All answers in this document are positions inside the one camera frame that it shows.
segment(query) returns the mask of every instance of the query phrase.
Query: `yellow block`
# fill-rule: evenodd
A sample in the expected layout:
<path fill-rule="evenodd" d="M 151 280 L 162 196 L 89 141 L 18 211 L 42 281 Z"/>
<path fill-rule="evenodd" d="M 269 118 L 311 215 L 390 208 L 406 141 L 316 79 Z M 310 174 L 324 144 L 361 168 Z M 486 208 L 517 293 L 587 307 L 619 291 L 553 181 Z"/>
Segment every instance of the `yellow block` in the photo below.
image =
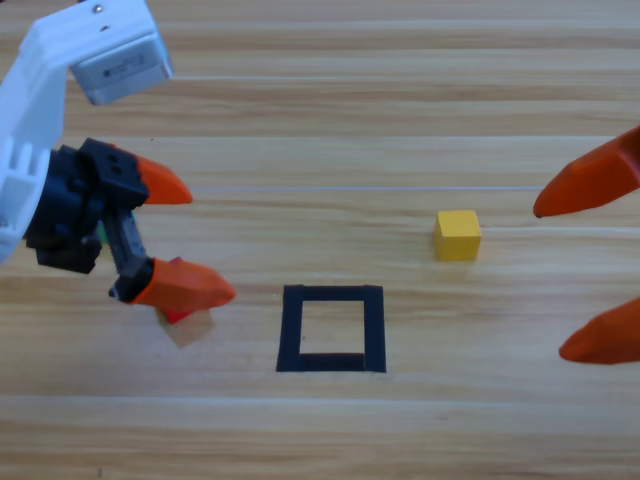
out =
<path fill-rule="evenodd" d="M 442 261 L 474 260 L 482 231 L 474 210 L 438 212 L 434 232 L 436 253 Z"/>

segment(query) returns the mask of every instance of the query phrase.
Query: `wood grain surface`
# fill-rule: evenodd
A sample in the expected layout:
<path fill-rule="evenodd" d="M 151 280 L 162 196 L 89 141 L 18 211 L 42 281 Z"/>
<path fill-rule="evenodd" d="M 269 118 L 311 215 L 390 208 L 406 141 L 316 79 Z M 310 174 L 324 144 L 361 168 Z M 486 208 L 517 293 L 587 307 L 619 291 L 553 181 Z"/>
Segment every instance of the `wood grain surface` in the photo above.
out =
<path fill-rule="evenodd" d="M 0 4 L 0 78 L 72 0 Z M 557 349 L 640 295 L 640 203 L 537 220 L 567 162 L 638 123 L 633 0 L 150 0 L 177 68 L 64 143 L 172 167 L 195 202 L 137 216 L 148 250 L 239 295 L 167 327 L 90 277 L 0 268 L 0 479 L 632 480 L 640 365 Z M 475 209 L 474 263 L 435 261 Z M 275 371 L 285 284 L 385 288 L 386 374 Z M 361 345 L 310 309 L 304 351 Z"/>

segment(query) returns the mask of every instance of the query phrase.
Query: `orange gripper fingertip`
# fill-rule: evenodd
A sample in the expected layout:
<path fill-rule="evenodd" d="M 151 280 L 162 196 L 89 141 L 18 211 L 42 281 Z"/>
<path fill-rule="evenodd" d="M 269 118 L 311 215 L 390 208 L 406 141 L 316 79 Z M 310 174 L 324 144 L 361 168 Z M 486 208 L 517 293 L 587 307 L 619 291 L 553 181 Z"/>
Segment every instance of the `orange gripper fingertip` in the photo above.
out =
<path fill-rule="evenodd" d="M 640 361 L 640 299 L 602 313 L 560 347 L 571 362 L 615 365 Z"/>
<path fill-rule="evenodd" d="M 533 213 L 550 217 L 601 207 L 640 187 L 640 128 L 569 163 L 540 193 Z"/>
<path fill-rule="evenodd" d="M 162 311 L 195 312 L 221 307 L 235 297 L 233 286 L 209 267 L 156 258 L 149 285 L 131 303 Z"/>
<path fill-rule="evenodd" d="M 181 205 L 193 202 L 189 188 L 173 171 L 144 157 L 136 157 L 142 181 L 149 189 L 149 205 Z"/>

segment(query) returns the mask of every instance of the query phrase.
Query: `black tape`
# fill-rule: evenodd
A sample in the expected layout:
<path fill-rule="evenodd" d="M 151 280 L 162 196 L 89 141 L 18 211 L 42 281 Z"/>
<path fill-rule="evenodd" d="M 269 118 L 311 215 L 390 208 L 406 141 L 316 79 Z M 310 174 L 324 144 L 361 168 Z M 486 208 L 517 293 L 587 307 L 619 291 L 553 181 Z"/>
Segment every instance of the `black tape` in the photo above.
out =
<path fill-rule="evenodd" d="M 384 292 L 372 285 L 318 287 L 286 285 L 283 294 L 278 372 L 386 373 Z M 364 353 L 300 353 L 305 301 L 363 302 Z"/>

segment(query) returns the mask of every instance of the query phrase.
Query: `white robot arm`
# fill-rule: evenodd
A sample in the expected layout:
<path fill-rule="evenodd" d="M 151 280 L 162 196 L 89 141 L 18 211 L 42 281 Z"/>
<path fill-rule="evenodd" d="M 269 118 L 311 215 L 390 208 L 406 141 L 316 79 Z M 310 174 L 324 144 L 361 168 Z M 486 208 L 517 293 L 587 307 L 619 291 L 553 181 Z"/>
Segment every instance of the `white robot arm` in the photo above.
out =
<path fill-rule="evenodd" d="M 38 206 L 64 130 L 68 69 L 94 105 L 173 76 L 145 0 L 85 1 L 33 24 L 0 85 L 0 264 Z"/>

